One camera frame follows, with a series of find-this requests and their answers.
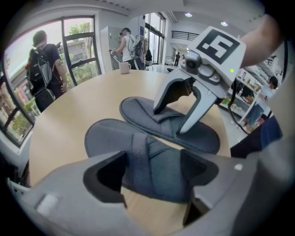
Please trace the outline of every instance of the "black railing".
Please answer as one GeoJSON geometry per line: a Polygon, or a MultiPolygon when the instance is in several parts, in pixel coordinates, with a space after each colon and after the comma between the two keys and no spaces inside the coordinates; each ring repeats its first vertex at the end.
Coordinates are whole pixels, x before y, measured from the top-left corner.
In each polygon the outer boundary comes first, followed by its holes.
{"type": "Polygon", "coordinates": [[[185,39],[185,40],[193,41],[198,36],[199,34],[172,30],[172,39],[185,39]]]}

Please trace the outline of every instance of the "camera lens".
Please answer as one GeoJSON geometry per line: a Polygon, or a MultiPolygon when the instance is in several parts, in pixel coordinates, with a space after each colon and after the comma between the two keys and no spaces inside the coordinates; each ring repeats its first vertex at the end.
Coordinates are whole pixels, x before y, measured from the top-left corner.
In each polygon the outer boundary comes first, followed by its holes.
{"type": "Polygon", "coordinates": [[[194,69],[196,67],[196,63],[193,60],[187,60],[186,61],[186,66],[191,68],[191,69],[194,69]]]}

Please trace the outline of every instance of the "white mug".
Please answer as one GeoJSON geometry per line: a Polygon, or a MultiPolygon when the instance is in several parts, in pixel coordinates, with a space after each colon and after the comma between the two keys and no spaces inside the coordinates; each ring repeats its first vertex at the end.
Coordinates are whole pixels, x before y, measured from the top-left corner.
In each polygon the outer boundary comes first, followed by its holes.
{"type": "Polygon", "coordinates": [[[121,74],[128,74],[131,70],[131,65],[128,62],[119,63],[119,69],[121,74]]]}

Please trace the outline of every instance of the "white shirt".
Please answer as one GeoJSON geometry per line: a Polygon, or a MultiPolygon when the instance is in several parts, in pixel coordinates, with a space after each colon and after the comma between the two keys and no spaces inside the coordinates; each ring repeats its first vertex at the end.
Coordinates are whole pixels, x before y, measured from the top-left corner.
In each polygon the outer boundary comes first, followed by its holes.
{"type": "Polygon", "coordinates": [[[133,59],[131,57],[129,51],[131,51],[133,49],[133,43],[135,42],[135,39],[134,39],[134,36],[133,35],[126,35],[123,38],[126,39],[126,44],[125,44],[125,47],[123,49],[123,59],[122,59],[122,61],[125,62],[125,61],[129,61],[129,60],[132,60],[133,59]]]}
{"type": "MultiPolygon", "coordinates": [[[[276,90],[275,89],[271,89],[269,87],[269,84],[263,85],[260,94],[267,96],[267,100],[269,100],[274,94],[275,94],[276,90]]],[[[261,106],[261,108],[265,111],[268,108],[267,104],[266,104],[266,100],[263,98],[258,97],[256,100],[257,104],[259,106],[261,106]]]]}

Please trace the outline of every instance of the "round wooden table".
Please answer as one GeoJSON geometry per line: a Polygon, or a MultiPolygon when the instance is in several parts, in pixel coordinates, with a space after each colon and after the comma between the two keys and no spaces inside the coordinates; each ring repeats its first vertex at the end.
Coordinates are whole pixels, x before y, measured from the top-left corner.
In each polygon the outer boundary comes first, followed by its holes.
{"type": "MultiPolygon", "coordinates": [[[[54,169],[87,159],[84,137],[96,121],[123,120],[120,102],[132,96],[154,99],[167,74],[134,71],[121,75],[119,70],[92,78],[69,90],[51,104],[36,120],[30,146],[29,171],[34,186],[54,169]]],[[[170,104],[186,114],[195,101],[191,94],[170,104]]],[[[219,108],[214,105],[201,122],[212,127],[220,138],[219,155],[230,157],[230,148],[219,108]]],[[[162,142],[182,148],[166,140],[162,142]]],[[[182,228],[186,205],[150,199],[122,188],[127,210],[134,220],[154,235],[167,235],[182,228]]]]}

